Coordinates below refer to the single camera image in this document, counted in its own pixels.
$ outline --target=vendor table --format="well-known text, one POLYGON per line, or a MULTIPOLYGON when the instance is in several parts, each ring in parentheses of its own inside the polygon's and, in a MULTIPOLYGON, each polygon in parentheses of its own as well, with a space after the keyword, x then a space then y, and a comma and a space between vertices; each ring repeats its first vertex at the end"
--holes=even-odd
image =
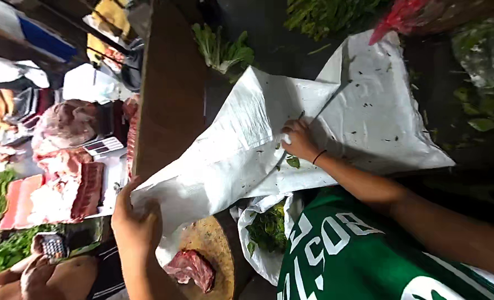
POLYGON ((145 46, 133 174, 149 178, 202 133, 206 65, 191 28, 170 2, 155 1, 145 46))

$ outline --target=plastic bag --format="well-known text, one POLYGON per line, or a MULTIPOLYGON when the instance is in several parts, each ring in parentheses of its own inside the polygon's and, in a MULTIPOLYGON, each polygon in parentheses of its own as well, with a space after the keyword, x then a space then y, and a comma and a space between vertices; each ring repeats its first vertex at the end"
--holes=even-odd
POLYGON ((389 31, 404 35, 448 31, 494 10, 494 1, 482 0, 395 0, 371 36, 370 45, 389 31))
POLYGON ((452 48, 480 95, 480 103, 474 105, 467 96, 457 96, 465 111, 475 117, 468 122, 478 131, 491 130, 494 128, 494 15, 462 26, 453 35, 452 48))
POLYGON ((248 206, 238 219, 239 241, 242 245, 245 259, 258 274, 262 275, 262 277, 267 279, 274 286, 277 286, 278 284, 278 276, 280 274, 280 267, 282 266, 284 255, 277 253, 277 251, 269 253, 261 250, 258 245, 256 245, 252 256, 250 256, 247 247, 250 242, 250 237, 246 227, 252 224, 256 217, 256 214, 253 214, 253 212, 262 214, 278 202, 282 201, 285 197, 287 198, 284 203, 284 234, 286 235, 286 238, 289 238, 295 220, 298 219, 303 210, 302 200, 294 197, 292 193, 267 196, 257 202, 256 198, 254 203, 248 206))
POLYGON ((462 26, 452 49, 476 87, 494 90, 494 16, 462 26))

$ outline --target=wooden chopping board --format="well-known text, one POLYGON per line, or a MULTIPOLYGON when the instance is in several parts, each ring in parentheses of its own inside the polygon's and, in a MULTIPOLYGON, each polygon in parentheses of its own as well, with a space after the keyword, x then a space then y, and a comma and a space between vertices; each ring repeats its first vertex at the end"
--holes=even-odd
POLYGON ((184 229, 181 234, 180 249, 197 250, 215 270, 214 288, 204 294, 193 280, 188 284, 178 284, 189 300, 229 300, 235 292, 234 259, 227 236, 213 216, 199 220, 184 229))

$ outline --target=white plastic bag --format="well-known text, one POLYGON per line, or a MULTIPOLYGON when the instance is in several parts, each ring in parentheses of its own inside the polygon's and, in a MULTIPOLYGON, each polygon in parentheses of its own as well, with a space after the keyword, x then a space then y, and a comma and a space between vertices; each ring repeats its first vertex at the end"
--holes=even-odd
POLYGON ((274 286, 277 286, 278 284, 278 275, 280 274, 280 267, 282 266, 284 255, 277 253, 277 251, 269 253, 256 245, 251 257, 249 250, 247 249, 250 237, 246 227, 252 224, 256 217, 256 214, 253 214, 253 212, 263 214, 269 208, 282 201, 285 197, 287 198, 284 203, 284 234, 286 235, 286 238, 289 238, 295 220, 297 220, 303 210, 302 200, 294 197, 292 193, 270 195, 264 197, 260 201, 251 203, 238 219, 239 241, 242 245, 245 259, 258 274, 262 275, 262 277, 267 279, 274 286))

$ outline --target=white plastic sheet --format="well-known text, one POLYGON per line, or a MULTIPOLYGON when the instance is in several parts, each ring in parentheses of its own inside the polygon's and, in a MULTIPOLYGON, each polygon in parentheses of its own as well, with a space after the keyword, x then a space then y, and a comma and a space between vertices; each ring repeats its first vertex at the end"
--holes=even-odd
MULTIPOLYGON (((310 129, 319 147, 376 174, 454 166, 423 125, 397 33, 369 46, 373 31, 348 37, 317 76, 341 85, 310 129)), ((249 197, 334 185, 320 168, 300 160, 299 170, 282 163, 249 197)))
POLYGON ((229 207, 244 198, 280 160, 284 150, 275 147, 284 123, 298 118, 302 111, 304 118, 313 119, 338 87, 269 75, 250 67, 212 125, 179 159, 132 192, 134 207, 140 207, 145 199, 159 199, 163 242, 170 241, 181 224, 229 207))
POLYGON ((280 268, 282 267, 282 259, 284 255, 277 253, 277 251, 269 253, 268 251, 261 250, 258 245, 256 245, 254 253, 250 256, 249 250, 247 249, 247 245, 250 242, 250 237, 246 227, 252 224, 256 217, 256 214, 253 214, 253 212, 262 214, 275 204, 282 201, 285 197, 287 198, 284 203, 284 234, 286 235, 286 238, 289 238, 291 229, 295 224, 295 220, 297 220, 303 209, 302 201, 300 199, 296 199, 292 193, 270 195, 258 202, 251 203, 251 205, 249 205, 242 212, 238 219, 239 241, 242 245, 242 251, 245 259, 258 274, 262 275, 262 277, 274 286, 277 286, 278 284, 278 276, 280 274, 280 268))
POLYGON ((275 149, 280 129, 302 111, 305 120, 313 121, 310 127, 320 146, 364 169, 390 173, 454 165, 424 132, 397 35, 368 46, 371 33, 347 38, 317 82, 247 69, 212 125, 178 160, 132 193, 135 208, 150 199, 162 205, 161 264, 175 254, 173 232, 182 224, 213 215, 240 198, 336 183, 303 160, 299 169, 286 162, 275 169, 284 154, 275 149))

